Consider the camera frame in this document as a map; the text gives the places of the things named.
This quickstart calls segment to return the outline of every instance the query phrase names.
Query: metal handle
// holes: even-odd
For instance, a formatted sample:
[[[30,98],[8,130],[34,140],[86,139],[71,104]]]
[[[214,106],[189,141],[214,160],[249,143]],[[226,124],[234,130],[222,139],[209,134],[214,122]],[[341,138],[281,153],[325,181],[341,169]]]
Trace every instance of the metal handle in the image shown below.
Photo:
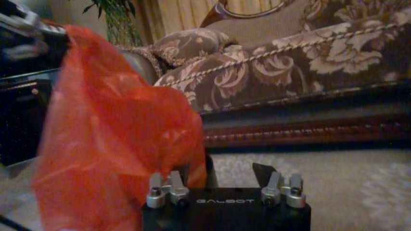
[[[150,191],[147,194],[147,206],[161,208],[166,204],[166,193],[162,190],[163,177],[159,172],[150,177]]]
[[[279,187],[283,183],[282,181],[282,174],[279,172],[273,172],[269,185],[262,189],[262,202],[269,208],[281,203],[282,193]]]
[[[171,171],[171,202],[175,205],[185,207],[189,203],[189,192],[190,190],[183,184],[179,171]]]

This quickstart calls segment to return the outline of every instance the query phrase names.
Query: green leaf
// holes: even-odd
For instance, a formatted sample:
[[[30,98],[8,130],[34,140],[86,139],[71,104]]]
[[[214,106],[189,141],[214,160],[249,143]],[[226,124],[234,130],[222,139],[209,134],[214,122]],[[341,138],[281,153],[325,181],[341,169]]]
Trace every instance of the green leaf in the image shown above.
[[[135,9],[135,6],[131,2],[129,2],[129,7],[130,7],[130,10],[131,10],[131,14],[134,15],[134,17],[137,17],[137,9]]]
[[[92,5],[87,6],[87,7],[84,8],[84,10],[83,10],[83,13],[86,13],[86,12],[90,10],[90,8],[94,7],[94,5],[96,5],[96,4],[92,4]]]

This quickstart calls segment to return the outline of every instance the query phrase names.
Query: red plastic bag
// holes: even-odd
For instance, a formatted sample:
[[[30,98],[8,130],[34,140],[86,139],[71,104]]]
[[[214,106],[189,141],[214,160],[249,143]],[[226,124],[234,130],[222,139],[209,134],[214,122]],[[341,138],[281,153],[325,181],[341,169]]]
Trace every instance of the red plastic bag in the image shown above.
[[[67,31],[34,179],[43,226],[139,230],[154,172],[189,165],[189,186],[205,186],[202,119],[183,93],[145,83],[103,38]]]

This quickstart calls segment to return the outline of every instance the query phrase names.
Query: black device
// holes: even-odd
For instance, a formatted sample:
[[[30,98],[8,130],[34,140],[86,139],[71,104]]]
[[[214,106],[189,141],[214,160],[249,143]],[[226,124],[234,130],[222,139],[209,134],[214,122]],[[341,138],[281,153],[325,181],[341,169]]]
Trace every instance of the black device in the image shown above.
[[[189,189],[179,171],[163,182],[151,177],[143,206],[143,230],[309,231],[311,207],[306,203],[303,180],[290,182],[277,171],[263,188]]]
[[[36,157],[51,80],[0,82],[0,163],[11,166]]]
[[[64,28],[46,24],[24,5],[0,0],[0,78],[59,68],[67,50]]]

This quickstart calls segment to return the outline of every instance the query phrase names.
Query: floral upholstered sofa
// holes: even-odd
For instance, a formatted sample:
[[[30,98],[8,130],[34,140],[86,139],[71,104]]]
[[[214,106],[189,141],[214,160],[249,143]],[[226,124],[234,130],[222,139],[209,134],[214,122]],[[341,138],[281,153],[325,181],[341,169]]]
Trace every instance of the floral upholstered sofa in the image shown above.
[[[285,0],[249,16],[225,4],[205,28],[125,49],[186,94],[209,147],[411,139],[411,1]]]

